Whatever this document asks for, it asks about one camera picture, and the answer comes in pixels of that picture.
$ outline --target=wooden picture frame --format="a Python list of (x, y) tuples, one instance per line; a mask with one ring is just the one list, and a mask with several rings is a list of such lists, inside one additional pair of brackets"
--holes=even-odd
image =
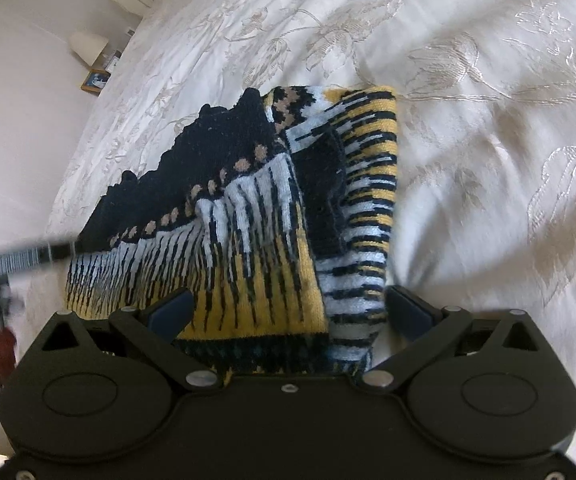
[(109, 78), (110, 72), (98, 68), (92, 68), (90, 69), (84, 84), (81, 85), (81, 89), (90, 92), (91, 94), (99, 94), (103, 90), (104, 86), (106, 86)]

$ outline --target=barcode label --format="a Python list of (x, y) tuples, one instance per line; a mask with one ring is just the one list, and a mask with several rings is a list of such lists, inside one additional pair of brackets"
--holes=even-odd
[(29, 249), (0, 256), (0, 275), (30, 269), (39, 264), (39, 249)]

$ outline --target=red object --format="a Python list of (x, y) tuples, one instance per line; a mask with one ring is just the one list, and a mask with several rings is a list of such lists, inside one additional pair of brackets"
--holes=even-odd
[(15, 344), (15, 335), (9, 328), (3, 328), (0, 331), (0, 384), (3, 384), (15, 369)]

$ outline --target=bedspread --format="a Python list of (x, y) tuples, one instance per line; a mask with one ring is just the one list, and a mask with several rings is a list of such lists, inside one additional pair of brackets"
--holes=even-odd
[[(370, 84), (400, 94), (390, 279), (438, 305), (528, 310), (576, 383), (576, 0), (161, 0), (98, 99), (48, 232), (78, 233), (205, 103)], [(34, 330), (54, 307), (41, 280)]]

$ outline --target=lamp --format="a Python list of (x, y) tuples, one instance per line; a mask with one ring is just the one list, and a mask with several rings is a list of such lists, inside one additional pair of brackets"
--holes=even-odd
[(92, 66), (108, 44), (108, 38), (92, 32), (75, 32), (68, 44), (88, 66)]

